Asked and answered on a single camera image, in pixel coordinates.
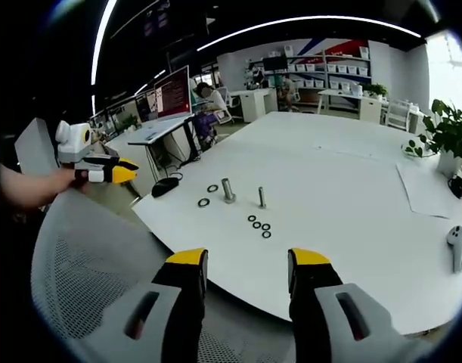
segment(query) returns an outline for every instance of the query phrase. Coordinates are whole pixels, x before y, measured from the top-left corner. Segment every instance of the paper sheet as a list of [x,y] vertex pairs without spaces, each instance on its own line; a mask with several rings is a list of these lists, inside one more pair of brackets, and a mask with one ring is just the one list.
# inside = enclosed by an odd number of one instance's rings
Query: paper sheet
[[453,219],[462,211],[462,198],[449,190],[448,180],[435,170],[397,164],[413,212]]

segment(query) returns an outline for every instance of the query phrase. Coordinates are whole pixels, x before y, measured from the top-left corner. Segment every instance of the black rubber ring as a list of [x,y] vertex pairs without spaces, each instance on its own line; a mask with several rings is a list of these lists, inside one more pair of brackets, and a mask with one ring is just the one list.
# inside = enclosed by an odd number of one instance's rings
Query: black rubber ring
[[209,204],[210,204],[210,200],[208,200],[207,198],[202,198],[201,200],[199,200],[199,203],[197,203],[199,208],[204,208],[204,207],[208,206]]
[[207,191],[209,193],[213,193],[219,189],[219,186],[217,184],[212,184],[207,187]]

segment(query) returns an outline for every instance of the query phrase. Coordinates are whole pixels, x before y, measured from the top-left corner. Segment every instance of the metal bolt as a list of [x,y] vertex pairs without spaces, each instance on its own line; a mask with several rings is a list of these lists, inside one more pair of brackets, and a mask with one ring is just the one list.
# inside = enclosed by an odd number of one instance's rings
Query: metal bolt
[[228,178],[222,179],[222,187],[224,188],[224,201],[231,204],[236,201],[236,194],[232,193],[231,183]]
[[265,209],[266,208],[266,202],[264,201],[264,189],[262,187],[259,187],[259,208]]

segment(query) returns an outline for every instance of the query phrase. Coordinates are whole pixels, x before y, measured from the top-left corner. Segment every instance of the white table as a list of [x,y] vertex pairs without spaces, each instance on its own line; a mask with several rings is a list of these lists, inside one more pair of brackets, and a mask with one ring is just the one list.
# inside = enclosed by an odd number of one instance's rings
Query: white table
[[278,111],[275,88],[229,92],[229,96],[239,97],[245,123],[251,123],[267,113]]
[[188,118],[189,116],[147,121],[142,123],[140,129],[132,133],[123,133],[106,143],[106,146],[116,151],[120,157],[125,157],[138,165],[139,169],[136,178],[132,180],[132,186],[141,197],[149,194],[153,185],[164,176],[158,170],[156,160],[153,160],[148,152],[148,146],[163,138],[166,149],[180,160],[186,160],[190,156],[191,146],[182,129]]
[[[375,98],[369,98],[365,96],[357,96],[353,95],[351,93],[345,93],[344,91],[340,91],[339,89],[325,89],[323,91],[320,91],[318,93],[320,95],[320,100],[318,102],[318,110],[317,114],[319,115],[321,113],[321,107],[323,106],[323,97],[324,96],[337,96],[337,97],[344,97],[344,98],[352,98],[354,100],[359,100],[360,102],[362,101],[379,101],[382,104],[382,107],[388,107],[389,102],[385,100],[377,100]],[[422,118],[425,116],[420,110],[411,108],[410,114],[413,116],[410,118],[410,123],[409,123],[409,132],[412,134],[415,134],[417,131],[417,124],[419,121],[422,120]]]
[[[208,277],[243,301],[290,320],[287,251],[327,256],[344,283],[386,307],[394,327],[412,334],[452,319],[462,303],[462,273],[452,273],[445,236],[462,225],[413,213],[396,163],[408,159],[406,132],[341,117],[270,113],[202,154],[178,188],[134,211],[171,250],[205,247]],[[228,177],[237,201],[224,203]],[[211,184],[219,185],[208,193]],[[258,187],[267,209],[257,207]],[[197,201],[210,199],[206,208]],[[271,224],[261,237],[247,216]]]

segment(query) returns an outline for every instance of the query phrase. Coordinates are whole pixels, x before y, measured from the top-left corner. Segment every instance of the computer mouse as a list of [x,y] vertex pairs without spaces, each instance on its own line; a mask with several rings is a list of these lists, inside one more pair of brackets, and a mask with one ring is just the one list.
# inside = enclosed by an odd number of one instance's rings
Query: computer mouse
[[160,179],[152,188],[152,197],[157,198],[164,195],[167,191],[171,191],[178,185],[178,178],[163,178]]

